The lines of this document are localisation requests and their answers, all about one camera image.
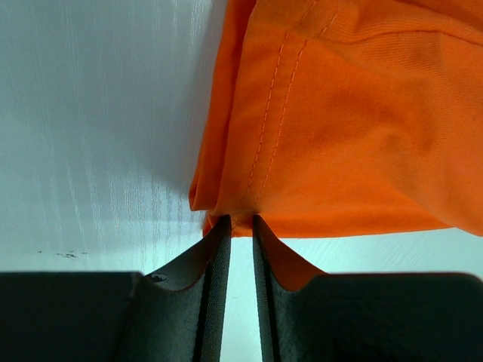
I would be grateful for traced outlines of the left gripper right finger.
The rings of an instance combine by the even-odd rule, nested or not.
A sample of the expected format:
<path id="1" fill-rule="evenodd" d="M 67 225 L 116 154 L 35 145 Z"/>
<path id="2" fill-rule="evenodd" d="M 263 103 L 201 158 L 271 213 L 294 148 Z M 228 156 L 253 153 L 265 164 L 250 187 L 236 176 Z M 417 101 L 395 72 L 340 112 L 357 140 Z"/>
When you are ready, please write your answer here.
<path id="1" fill-rule="evenodd" d="M 482 282 L 465 273 L 328 274 L 253 218 L 265 361 L 480 361 Z"/>

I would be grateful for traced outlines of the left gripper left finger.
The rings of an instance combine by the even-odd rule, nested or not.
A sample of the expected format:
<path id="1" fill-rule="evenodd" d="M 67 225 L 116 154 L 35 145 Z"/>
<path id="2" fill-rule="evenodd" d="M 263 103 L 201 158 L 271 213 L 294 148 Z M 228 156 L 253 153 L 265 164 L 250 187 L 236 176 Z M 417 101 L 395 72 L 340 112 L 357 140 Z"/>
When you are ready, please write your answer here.
<path id="1" fill-rule="evenodd" d="M 3 361 L 217 361 L 231 220 L 161 268 L 4 272 Z"/>

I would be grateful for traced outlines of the orange t shirt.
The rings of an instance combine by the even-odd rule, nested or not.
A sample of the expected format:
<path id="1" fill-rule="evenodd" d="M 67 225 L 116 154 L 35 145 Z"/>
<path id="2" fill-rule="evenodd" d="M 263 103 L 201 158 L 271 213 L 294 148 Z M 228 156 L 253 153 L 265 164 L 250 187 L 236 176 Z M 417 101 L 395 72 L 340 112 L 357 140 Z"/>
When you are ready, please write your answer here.
<path id="1" fill-rule="evenodd" d="M 480 1 L 230 1 L 189 206 L 284 238 L 482 233 Z"/>

